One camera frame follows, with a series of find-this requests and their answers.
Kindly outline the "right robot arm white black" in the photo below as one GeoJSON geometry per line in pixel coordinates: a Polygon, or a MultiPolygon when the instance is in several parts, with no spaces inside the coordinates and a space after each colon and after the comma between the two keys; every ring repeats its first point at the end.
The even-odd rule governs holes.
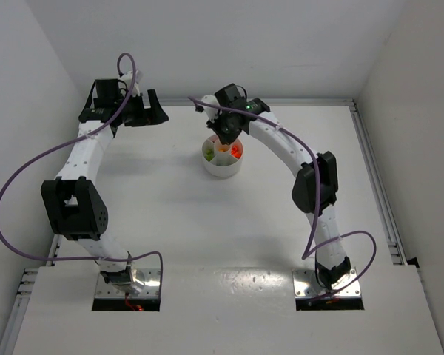
{"type": "Polygon", "coordinates": [[[315,257],[317,281],[323,288],[332,289],[351,268],[335,220],[336,157],[329,151],[319,153],[303,145],[265,102],[259,98],[247,100],[235,84],[204,96],[202,101],[208,105],[207,126],[221,143],[234,143],[245,132],[270,149],[293,174],[292,200],[312,228],[302,258],[315,257]]]}

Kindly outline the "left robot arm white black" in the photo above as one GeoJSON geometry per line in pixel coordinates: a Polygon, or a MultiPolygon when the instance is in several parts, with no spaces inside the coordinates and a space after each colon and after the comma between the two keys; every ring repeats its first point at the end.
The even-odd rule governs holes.
{"type": "Polygon", "coordinates": [[[95,180],[119,126],[154,126],[169,120],[155,90],[147,94],[149,107],[144,106],[138,81],[129,73],[96,80],[78,118],[78,142],[56,177],[41,185],[53,232],[95,257],[105,283],[125,294],[141,293],[144,281],[130,253],[107,232],[109,212],[95,180]]]}

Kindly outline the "lime legos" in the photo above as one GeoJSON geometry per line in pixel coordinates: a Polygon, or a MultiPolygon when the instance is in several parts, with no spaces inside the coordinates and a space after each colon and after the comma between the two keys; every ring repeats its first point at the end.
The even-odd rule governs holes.
{"type": "Polygon", "coordinates": [[[207,161],[211,161],[214,158],[215,154],[214,154],[214,151],[212,149],[207,149],[204,152],[203,156],[205,157],[205,159],[207,161]]]}

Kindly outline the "orange legos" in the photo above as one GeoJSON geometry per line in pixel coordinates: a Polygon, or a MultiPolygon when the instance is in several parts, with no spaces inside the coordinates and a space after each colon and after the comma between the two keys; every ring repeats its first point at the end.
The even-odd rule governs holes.
{"type": "Polygon", "coordinates": [[[241,157],[242,153],[237,146],[233,146],[232,150],[231,150],[231,155],[234,156],[235,158],[239,159],[241,157]]]}

